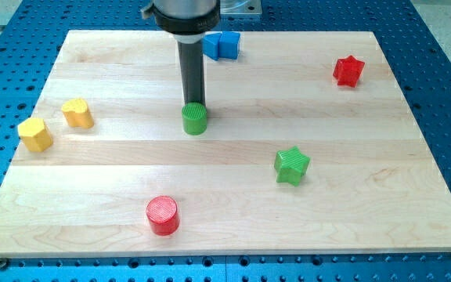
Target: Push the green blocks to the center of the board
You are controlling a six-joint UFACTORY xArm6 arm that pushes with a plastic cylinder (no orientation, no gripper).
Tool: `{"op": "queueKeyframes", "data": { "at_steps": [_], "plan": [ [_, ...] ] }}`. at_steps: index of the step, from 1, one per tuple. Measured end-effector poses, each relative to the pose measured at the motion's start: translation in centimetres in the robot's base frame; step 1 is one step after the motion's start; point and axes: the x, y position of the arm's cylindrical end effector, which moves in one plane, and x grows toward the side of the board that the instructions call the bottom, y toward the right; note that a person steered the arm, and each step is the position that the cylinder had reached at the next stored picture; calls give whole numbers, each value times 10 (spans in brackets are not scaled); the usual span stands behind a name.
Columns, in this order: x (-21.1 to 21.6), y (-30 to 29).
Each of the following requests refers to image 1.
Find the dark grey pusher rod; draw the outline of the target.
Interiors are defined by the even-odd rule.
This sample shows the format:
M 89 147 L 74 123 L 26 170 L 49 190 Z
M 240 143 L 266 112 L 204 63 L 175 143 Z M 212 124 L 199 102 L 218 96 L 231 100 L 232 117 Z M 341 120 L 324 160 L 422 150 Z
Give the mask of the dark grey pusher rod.
M 204 84 L 204 59 L 202 42 L 178 42 L 182 90 L 185 104 L 206 105 Z

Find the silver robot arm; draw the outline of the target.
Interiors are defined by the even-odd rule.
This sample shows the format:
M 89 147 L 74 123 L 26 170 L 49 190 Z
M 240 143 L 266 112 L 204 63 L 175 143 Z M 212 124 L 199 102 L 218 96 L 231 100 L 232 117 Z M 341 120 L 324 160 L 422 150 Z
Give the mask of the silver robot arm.
M 205 105 L 202 39 L 220 21 L 220 1 L 150 0 L 141 15 L 177 41 L 184 103 Z

